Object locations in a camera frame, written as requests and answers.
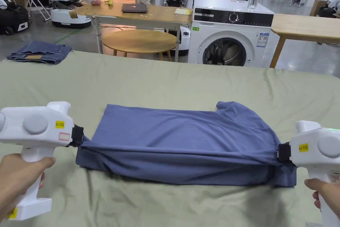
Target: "gray button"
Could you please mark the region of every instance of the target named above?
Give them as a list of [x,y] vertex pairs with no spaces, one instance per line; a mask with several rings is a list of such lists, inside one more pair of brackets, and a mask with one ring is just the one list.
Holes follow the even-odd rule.
[[5,126],[5,115],[0,113],[0,131],[3,129],[3,126]]
[[26,117],[23,122],[24,129],[32,135],[44,132],[47,129],[47,126],[48,120],[44,116],[38,114]]
[[328,158],[338,158],[340,156],[340,139],[335,136],[322,137],[317,143],[317,148]]

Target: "yellow label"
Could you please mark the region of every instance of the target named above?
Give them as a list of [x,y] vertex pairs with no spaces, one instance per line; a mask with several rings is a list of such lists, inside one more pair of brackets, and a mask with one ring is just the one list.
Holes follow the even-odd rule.
[[300,153],[308,152],[308,144],[302,144],[298,146],[298,151]]
[[15,219],[17,217],[18,209],[15,208],[11,214],[8,215],[9,219]]
[[63,128],[65,128],[65,122],[63,122],[63,121],[56,121],[55,122],[55,128],[56,129],[63,129]]

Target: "cardboard box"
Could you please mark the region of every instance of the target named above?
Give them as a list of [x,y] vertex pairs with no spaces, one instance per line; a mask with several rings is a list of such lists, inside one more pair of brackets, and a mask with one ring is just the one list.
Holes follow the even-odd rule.
[[327,1],[323,0],[315,0],[312,10],[310,11],[309,16],[316,16],[318,15],[318,12],[320,10],[320,7],[325,6],[327,4]]

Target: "washing machine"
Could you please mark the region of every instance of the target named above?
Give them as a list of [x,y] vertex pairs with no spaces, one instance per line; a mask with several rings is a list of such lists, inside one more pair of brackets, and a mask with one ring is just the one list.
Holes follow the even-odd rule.
[[188,63],[261,67],[274,13],[235,0],[195,0]]

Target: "human hand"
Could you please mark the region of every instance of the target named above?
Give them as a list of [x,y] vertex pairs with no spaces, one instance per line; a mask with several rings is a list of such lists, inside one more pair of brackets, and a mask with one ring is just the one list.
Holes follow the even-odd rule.
[[44,170],[52,167],[55,158],[45,157],[40,161],[26,162],[20,154],[6,155],[0,163],[0,222],[11,212],[42,174],[39,188],[43,186]]
[[320,209],[319,195],[323,197],[329,208],[340,217],[340,184],[326,183],[319,179],[307,179],[305,185],[315,190],[313,198],[315,199],[314,205]]

